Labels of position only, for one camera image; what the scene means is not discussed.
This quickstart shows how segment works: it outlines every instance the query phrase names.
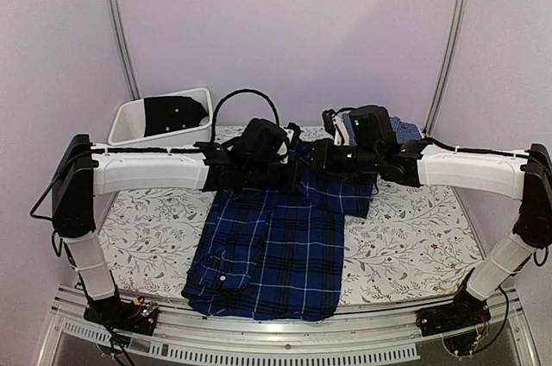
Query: white wall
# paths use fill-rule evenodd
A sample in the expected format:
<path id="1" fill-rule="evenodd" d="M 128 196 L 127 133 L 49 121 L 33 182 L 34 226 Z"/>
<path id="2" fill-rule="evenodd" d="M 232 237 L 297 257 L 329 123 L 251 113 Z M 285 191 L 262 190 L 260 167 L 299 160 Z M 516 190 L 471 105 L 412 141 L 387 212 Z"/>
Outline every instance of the white wall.
<path id="1" fill-rule="evenodd" d="M 120 0 L 143 96 L 193 86 L 218 100 L 268 93 L 282 121 L 320 124 L 347 104 L 383 104 L 423 124 L 454 0 Z M 267 114 L 240 96 L 220 123 Z"/>
<path id="2" fill-rule="evenodd" d="M 468 0 L 458 52 L 435 136 L 444 142 L 552 151 L 552 0 Z M 518 203 L 463 192 L 489 249 L 508 230 Z M 552 364 L 552 263 L 516 277 L 543 365 Z"/>
<path id="3" fill-rule="evenodd" d="M 0 364 L 29 366 L 66 259 L 29 218 L 71 137 L 127 97 L 104 0 L 0 0 Z"/>

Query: floral patterned surface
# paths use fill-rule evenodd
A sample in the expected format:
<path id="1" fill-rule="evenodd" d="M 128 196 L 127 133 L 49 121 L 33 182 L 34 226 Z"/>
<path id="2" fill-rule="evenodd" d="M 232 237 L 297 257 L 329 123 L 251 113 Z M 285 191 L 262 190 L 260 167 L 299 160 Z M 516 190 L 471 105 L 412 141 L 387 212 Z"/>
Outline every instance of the floral patterned surface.
<path id="1" fill-rule="evenodd" d="M 241 127 L 218 128 L 219 140 Z M 302 138 L 325 137 L 304 128 Z M 120 192 L 100 242 L 120 288 L 180 298 L 213 192 Z M 481 254 L 452 189 L 380 181 L 368 218 L 346 218 L 342 305 L 453 293 Z"/>

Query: robotic arm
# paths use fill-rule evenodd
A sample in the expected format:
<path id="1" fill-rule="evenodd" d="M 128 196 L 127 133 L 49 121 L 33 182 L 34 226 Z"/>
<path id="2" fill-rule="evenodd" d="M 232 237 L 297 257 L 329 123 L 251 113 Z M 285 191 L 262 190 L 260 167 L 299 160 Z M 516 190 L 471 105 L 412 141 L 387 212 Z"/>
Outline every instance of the robotic arm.
<path id="1" fill-rule="evenodd" d="M 155 315 L 128 323 L 100 247 L 92 215 L 94 195 L 127 189 L 185 187 L 205 191 L 244 186 L 293 189 L 305 167 L 332 174 L 379 174 L 400 185 L 457 186 L 521 200 L 513 231 L 462 282 L 453 302 L 417 315 L 423 335 L 471 325 L 490 314 L 486 299 L 530 256 L 552 244 L 552 163 L 544 146 L 497 152 L 451 148 L 433 139 L 399 146 L 383 107 L 350 113 L 357 146 L 322 139 L 300 161 L 288 160 L 299 129 L 252 120 L 223 145 L 195 148 L 112 148 L 75 136 L 52 184 L 53 227 L 89 297 L 85 318 L 122 330 L 153 334 Z"/>

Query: white bin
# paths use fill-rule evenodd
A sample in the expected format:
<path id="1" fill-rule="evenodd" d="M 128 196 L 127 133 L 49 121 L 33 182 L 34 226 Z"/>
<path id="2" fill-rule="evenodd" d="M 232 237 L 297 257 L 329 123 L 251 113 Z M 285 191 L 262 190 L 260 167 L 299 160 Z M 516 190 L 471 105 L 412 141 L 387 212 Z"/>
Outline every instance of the white bin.
<path id="1" fill-rule="evenodd" d="M 207 142 L 210 139 L 210 129 L 213 123 L 213 104 L 206 88 L 194 88 L 163 94 L 163 96 L 187 96 L 201 103 L 209 117 L 201 125 L 193 129 L 172 131 L 162 135 L 144 137 L 146 131 L 146 112 L 144 100 L 131 101 L 119 107 L 111 126 L 108 144 L 111 146 L 138 146 L 153 148 L 173 148 L 192 145 L 195 142 Z"/>

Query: ventilation grille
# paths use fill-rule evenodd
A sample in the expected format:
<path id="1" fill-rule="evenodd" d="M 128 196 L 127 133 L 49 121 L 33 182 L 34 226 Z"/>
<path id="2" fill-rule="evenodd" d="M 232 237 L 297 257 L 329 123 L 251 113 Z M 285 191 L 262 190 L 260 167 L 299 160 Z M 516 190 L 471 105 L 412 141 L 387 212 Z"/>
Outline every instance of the ventilation grille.
<path id="1" fill-rule="evenodd" d="M 109 345 L 110 334 L 102 327 L 85 325 L 77 321 L 66 319 L 63 330 L 65 333 L 82 338 L 96 344 Z M 138 354 L 171 360 L 178 363 L 205 366 L 361 366 L 386 365 L 417 360 L 415 344 L 404 344 L 390 349 L 366 350 L 346 355 L 236 355 L 216 350 L 188 349 L 177 344 L 163 344 L 151 342 L 149 352 Z"/>

